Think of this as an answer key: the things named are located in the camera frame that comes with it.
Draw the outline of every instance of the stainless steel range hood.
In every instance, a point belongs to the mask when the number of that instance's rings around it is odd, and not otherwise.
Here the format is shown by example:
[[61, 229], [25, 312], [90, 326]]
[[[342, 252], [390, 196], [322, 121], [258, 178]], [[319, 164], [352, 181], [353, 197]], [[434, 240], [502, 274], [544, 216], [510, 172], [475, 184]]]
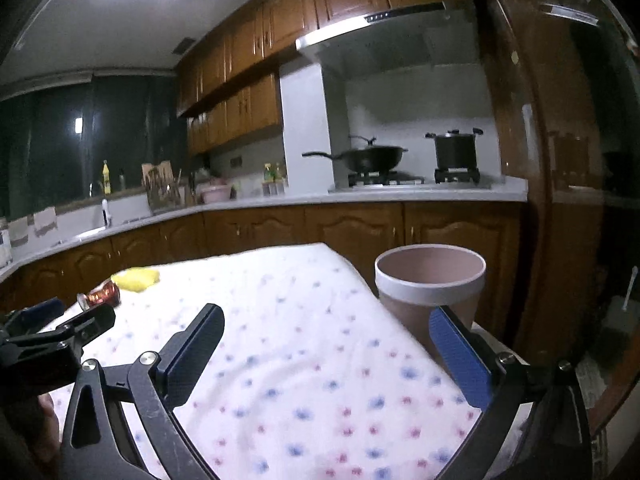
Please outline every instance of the stainless steel range hood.
[[471, 1], [460, 0], [343, 20], [299, 38], [296, 47], [344, 79], [479, 59], [475, 8]]

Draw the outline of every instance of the ceiling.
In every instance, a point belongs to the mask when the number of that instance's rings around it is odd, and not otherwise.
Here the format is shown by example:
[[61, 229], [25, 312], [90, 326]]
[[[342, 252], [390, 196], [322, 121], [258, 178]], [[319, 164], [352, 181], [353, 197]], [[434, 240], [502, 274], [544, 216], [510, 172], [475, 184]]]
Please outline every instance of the ceiling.
[[95, 68], [170, 69], [248, 0], [50, 0], [0, 65], [0, 85]]

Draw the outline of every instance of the wok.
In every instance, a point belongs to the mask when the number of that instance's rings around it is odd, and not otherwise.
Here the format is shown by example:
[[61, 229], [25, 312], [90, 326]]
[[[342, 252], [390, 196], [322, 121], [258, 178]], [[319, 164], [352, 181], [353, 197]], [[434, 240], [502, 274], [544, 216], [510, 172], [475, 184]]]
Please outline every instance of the wok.
[[400, 146], [374, 146], [375, 137], [372, 139], [361, 136], [349, 137], [351, 139], [366, 140], [366, 147], [347, 150], [340, 153], [340, 155], [331, 155], [325, 152], [306, 152], [302, 156], [324, 156], [331, 160], [341, 160], [347, 168], [355, 173], [388, 173], [400, 163], [402, 153], [407, 151], [405, 148], [400, 148]]

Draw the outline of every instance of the pot handle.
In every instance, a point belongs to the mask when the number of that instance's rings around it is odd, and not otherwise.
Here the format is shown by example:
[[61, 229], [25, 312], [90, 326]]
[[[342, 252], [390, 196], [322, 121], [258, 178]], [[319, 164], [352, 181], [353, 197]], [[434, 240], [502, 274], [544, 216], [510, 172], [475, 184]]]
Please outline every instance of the pot handle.
[[325, 152], [306, 152], [303, 153], [302, 156], [324, 156], [325, 158], [329, 158], [331, 160], [338, 160], [340, 158], [340, 155], [330, 155], [329, 153]]
[[376, 137], [373, 137], [371, 139], [367, 139], [367, 137], [363, 137], [361, 135], [350, 135], [349, 136], [350, 139], [362, 139], [362, 140], [366, 140], [367, 141], [367, 146], [373, 146], [373, 143], [376, 142], [378, 139]]

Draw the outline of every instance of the yellow sponge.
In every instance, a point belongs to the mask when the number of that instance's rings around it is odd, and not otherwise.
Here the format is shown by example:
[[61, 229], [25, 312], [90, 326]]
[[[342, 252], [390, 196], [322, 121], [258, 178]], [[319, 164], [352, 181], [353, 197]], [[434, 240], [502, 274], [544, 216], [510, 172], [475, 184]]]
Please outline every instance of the yellow sponge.
[[145, 269], [144, 267], [132, 267], [131, 269], [123, 270], [119, 274], [114, 274], [111, 279], [113, 283], [123, 290], [142, 292], [160, 281], [160, 272], [155, 269]]

